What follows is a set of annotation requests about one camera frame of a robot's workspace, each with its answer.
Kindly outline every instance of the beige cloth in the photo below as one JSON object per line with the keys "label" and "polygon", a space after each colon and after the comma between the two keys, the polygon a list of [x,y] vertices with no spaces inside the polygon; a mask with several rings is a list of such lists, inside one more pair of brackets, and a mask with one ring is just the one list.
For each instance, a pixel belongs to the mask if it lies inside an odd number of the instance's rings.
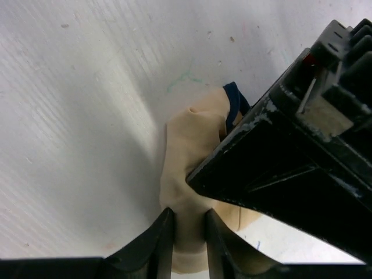
{"label": "beige cloth", "polygon": [[160,204],[176,214],[172,269],[195,273],[208,269],[203,231],[204,214],[211,208],[234,231],[246,227],[260,213],[198,195],[186,176],[226,136],[230,103],[225,90],[217,89],[174,116],[167,125],[167,147],[161,177]]}

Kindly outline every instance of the folded fabric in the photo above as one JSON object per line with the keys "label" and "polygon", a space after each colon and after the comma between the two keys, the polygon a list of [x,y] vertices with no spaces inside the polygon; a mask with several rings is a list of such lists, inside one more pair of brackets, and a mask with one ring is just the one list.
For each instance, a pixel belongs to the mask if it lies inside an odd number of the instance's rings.
{"label": "folded fabric", "polygon": [[234,231],[260,213],[198,195],[186,183],[189,175],[218,146],[249,105],[235,83],[211,92],[167,124],[167,146],[160,179],[160,205],[176,214],[172,270],[196,273],[208,269],[204,214],[213,208]]}

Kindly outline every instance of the green scribble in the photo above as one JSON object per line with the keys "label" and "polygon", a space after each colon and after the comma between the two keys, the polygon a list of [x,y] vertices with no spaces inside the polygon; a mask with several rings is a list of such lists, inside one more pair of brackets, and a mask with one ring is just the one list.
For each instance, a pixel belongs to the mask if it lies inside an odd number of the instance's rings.
{"label": "green scribble", "polygon": [[194,62],[194,59],[191,60],[191,63],[190,63],[190,66],[189,68],[187,69],[186,72],[184,72],[183,74],[180,75],[179,78],[177,78],[176,80],[172,81],[168,87],[167,87],[167,92],[168,93],[171,93],[172,92],[172,88],[177,85],[177,83],[179,83],[180,81],[185,81],[187,79],[195,82],[195,83],[203,83],[203,80],[201,78],[196,78],[194,77],[194,75],[191,73],[191,67],[192,67],[192,63]]}

